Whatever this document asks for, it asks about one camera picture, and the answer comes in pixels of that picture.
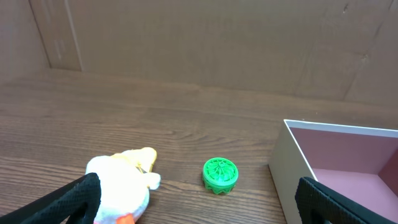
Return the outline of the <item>green round plastic toy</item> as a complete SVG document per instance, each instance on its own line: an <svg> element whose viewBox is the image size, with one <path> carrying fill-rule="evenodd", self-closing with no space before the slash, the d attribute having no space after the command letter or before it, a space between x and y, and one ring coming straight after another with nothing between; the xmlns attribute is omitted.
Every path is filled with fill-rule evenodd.
<svg viewBox="0 0 398 224"><path fill-rule="evenodd" d="M236 186L239 178L237 166L224 157L207 160L202 168L202 179L206 189L214 194L228 194Z"/></svg>

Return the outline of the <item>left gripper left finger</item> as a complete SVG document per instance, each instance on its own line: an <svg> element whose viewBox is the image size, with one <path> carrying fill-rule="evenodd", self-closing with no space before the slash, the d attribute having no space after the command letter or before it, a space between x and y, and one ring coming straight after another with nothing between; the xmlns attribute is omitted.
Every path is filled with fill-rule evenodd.
<svg viewBox="0 0 398 224"><path fill-rule="evenodd" d="M2 224L93 224L100 206L100 179L89 173L1 217Z"/></svg>

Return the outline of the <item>white plush duck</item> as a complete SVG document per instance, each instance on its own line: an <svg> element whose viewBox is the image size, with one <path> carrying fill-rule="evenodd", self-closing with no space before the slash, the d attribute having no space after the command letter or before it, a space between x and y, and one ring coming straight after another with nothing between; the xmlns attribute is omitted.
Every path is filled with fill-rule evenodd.
<svg viewBox="0 0 398 224"><path fill-rule="evenodd" d="M145 212L150 191L159 188L161 176L152 172L157 152L151 147L111 156L96 156L86 173L97 174L101 186L99 209L93 223L136 223Z"/></svg>

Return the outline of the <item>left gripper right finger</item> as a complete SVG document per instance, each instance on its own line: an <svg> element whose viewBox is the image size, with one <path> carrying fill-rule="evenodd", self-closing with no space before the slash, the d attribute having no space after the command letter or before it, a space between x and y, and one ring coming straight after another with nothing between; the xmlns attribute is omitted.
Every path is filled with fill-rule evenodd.
<svg viewBox="0 0 398 224"><path fill-rule="evenodd" d="M395 224L310 177L300 178L295 201L303 224Z"/></svg>

